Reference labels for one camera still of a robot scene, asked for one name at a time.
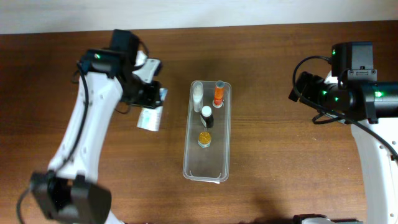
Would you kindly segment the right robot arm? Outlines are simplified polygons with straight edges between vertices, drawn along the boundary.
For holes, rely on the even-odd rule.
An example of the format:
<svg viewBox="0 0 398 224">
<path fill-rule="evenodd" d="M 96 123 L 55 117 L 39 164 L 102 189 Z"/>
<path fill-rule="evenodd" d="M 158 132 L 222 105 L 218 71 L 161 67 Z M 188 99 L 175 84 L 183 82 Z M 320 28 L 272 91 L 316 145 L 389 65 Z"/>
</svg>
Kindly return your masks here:
<svg viewBox="0 0 398 224">
<path fill-rule="evenodd" d="M 371 42 L 343 42 L 322 56 L 326 78 L 292 74 L 289 99 L 317 111 L 313 124 L 351 127 L 359 152 L 368 223 L 397 223 L 397 82 L 379 82 Z"/>
</svg>

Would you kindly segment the small jar with gold lid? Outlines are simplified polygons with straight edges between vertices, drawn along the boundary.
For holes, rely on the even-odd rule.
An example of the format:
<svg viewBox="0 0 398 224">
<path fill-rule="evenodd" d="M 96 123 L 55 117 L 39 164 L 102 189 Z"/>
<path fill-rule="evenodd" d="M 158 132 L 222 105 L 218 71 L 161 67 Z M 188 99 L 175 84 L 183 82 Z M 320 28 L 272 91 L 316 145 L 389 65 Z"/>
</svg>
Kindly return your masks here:
<svg viewBox="0 0 398 224">
<path fill-rule="evenodd" d="M 202 148 L 210 147 L 211 144 L 211 134 L 209 132 L 201 132 L 198 137 L 198 144 Z"/>
</svg>

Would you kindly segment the dark bottle with white cap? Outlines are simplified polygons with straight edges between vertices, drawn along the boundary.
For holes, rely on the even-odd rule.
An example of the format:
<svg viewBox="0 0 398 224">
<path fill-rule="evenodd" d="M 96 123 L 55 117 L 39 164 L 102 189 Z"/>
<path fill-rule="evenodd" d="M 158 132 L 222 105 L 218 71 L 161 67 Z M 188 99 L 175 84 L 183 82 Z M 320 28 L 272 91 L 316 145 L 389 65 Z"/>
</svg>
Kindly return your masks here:
<svg viewBox="0 0 398 224">
<path fill-rule="evenodd" d="M 214 126 L 214 117 L 209 106 L 204 106 L 201 109 L 201 122 L 205 128 L 212 128 Z"/>
</svg>

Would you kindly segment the white Panadol box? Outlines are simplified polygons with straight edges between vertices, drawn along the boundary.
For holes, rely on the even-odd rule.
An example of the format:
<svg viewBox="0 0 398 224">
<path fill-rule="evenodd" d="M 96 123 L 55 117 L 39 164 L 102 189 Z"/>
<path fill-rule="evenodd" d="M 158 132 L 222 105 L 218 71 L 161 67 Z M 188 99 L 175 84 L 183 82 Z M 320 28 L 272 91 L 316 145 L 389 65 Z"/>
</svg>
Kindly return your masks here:
<svg viewBox="0 0 398 224">
<path fill-rule="evenodd" d="M 148 131 L 156 132 L 159 130 L 162 110 L 164 107 L 164 101 L 167 97 L 168 89 L 160 88 L 160 105 L 156 108 L 146 108 L 141 107 L 141 112 L 139 115 L 139 119 L 137 121 L 137 127 L 141 129 L 145 129 Z"/>
</svg>

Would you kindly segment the orange effervescent tablet tube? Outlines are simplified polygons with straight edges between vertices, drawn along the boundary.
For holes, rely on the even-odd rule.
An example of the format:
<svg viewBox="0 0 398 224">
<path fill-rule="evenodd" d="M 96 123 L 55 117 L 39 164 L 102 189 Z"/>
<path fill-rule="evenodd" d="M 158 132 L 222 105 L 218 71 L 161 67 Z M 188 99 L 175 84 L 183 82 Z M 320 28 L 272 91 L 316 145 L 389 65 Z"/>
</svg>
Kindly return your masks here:
<svg viewBox="0 0 398 224">
<path fill-rule="evenodd" d="M 223 105 L 224 82 L 219 80 L 215 84 L 215 93 L 213 98 L 213 106 L 220 108 Z"/>
</svg>

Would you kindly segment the frosted white plastic bottle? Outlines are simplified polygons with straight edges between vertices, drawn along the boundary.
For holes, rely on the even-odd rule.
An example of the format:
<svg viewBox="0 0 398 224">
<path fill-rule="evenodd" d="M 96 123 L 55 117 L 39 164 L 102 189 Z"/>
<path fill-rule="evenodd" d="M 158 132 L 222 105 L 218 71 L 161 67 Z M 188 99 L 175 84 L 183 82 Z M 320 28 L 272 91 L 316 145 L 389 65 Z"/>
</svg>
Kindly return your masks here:
<svg viewBox="0 0 398 224">
<path fill-rule="evenodd" d="M 192 91 L 193 110 L 199 113 L 203 107 L 203 84 L 202 82 L 195 82 Z"/>
</svg>

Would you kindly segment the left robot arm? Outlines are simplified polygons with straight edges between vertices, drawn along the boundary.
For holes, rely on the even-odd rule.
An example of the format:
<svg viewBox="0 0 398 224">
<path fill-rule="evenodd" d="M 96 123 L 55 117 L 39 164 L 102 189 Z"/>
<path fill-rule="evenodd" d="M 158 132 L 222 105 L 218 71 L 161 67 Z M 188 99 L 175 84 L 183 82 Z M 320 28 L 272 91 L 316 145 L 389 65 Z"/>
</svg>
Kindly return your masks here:
<svg viewBox="0 0 398 224">
<path fill-rule="evenodd" d="M 34 172 L 32 194 L 45 218 L 60 223 L 117 223 L 111 192 L 98 184 L 98 166 L 109 122 L 120 103 L 160 121 L 167 91 L 155 77 L 162 63 L 128 30 L 113 31 L 103 49 L 77 61 L 78 96 L 63 140 L 46 172 Z"/>
</svg>

